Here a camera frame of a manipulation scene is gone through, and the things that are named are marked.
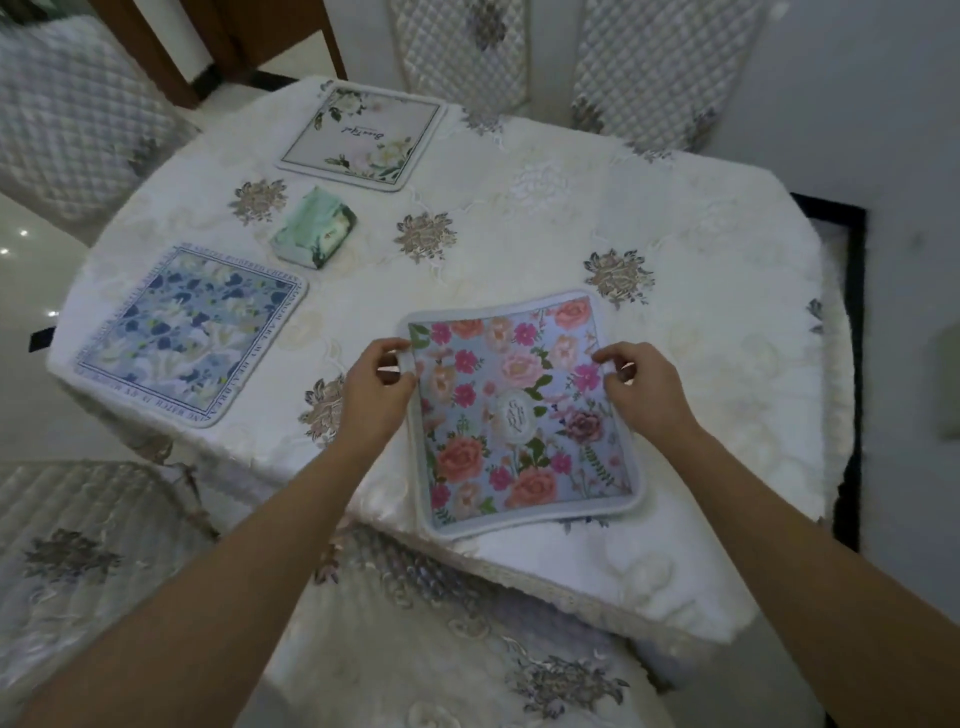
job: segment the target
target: forearm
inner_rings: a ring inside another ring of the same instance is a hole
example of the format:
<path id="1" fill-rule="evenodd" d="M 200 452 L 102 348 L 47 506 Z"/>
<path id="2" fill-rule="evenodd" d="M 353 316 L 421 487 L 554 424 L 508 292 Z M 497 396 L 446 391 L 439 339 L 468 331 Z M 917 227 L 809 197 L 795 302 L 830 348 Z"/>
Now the forearm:
<path id="1" fill-rule="evenodd" d="M 703 430 L 663 448 L 843 728 L 960 725 L 960 628 L 782 500 Z"/>
<path id="2" fill-rule="evenodd" d="M 334 442 L 44 686 L 22 725 L 232 725 L 375 456 Z"/>

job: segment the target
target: green tissue package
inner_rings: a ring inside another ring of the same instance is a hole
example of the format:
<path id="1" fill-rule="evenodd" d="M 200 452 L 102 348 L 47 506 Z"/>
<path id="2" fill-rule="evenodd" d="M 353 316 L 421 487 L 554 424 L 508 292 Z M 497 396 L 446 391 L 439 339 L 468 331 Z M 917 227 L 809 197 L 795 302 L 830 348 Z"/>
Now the green tissue package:
<path id="1" fill-rule="evenodd" d="M 323 268 L 344 242 L 357 216 L 340 198 L 314 187 L 300 200 L 270 246 L 277 257 L 307 268 Z"/>

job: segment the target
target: person's right arm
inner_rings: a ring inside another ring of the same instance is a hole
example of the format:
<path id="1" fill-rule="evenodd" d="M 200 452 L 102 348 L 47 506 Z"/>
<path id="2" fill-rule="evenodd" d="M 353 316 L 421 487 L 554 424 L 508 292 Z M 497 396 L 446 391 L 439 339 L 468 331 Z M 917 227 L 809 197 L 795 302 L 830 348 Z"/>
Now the person's right arm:
<path id="1" fill-rule="evenodd" d="M 960 627 L 727 452 L 698 425 L 677 370 L 653 346 L 614 344 L 594 359 L 615 363 L 620 374 L 604 382 L 613 405 L 684 480 L 837 724 L 960 726 Z"/>

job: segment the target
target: white tablecloth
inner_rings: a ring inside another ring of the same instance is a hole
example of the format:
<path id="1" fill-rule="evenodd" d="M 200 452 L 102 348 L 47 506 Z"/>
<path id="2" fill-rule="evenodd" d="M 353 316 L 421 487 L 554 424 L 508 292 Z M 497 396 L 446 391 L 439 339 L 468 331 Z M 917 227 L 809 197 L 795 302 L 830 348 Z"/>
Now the white tablecloth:
<path id="1" fill-rule="evenodd" d="M 282 482 L 332 436 L 337 377 L 404 315 L 592 287 L 605 295 L 612 340 L 659 347 L 701 423 L 811 519 L 825 515 L 852 446 L 850 331 L 821 242 L 772 174 L 682 153 L 639 156 L 615 138 L 455 106 L 399 192 L 276 169 L 323 81 L 226 118 L 147 181 L 77 276 L 51 372 L 131 422 Z M 278 261 L 268 245 L 315 184 L 359 217 L 322 271 Z M 121 405 L 72 371 L 86 338 L 181 240 L 310 283 L 227 414 L 205 429 Z M 596 626 L 696 657 L 729 643 L 757 607 L 680 479 L 645 441 L 636 447 L 650 493 L 635 513 L 440 546 L 417 530 L 402 427 L 349 512 Z"/>

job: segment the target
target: hand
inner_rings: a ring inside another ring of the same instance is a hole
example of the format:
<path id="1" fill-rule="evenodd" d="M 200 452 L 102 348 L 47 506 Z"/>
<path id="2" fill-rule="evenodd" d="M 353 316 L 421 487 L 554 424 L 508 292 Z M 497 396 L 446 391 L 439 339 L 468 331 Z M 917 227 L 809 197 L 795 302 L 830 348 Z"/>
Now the hand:
<path id="1" fill-rule="evenodd" d="M 658 450 L 699 429 L 677 368 L 652 344 L 621 341 L 595 352 L 593 360 L 613 362 L 616 374 L 604 378 L 607 397 L 630 429 Z"/>
<path id="2" fill-rule="evenodd" d="M 395 367 L 395 351 L 410 346 L 406 339 L 377 339 L 366 347 L 347 372 L 344 411 L 337 440 L 354 445 L 376 457 L 407 414 L 407 403 L 417 388 L 412 372 L 382 372 Z"/>

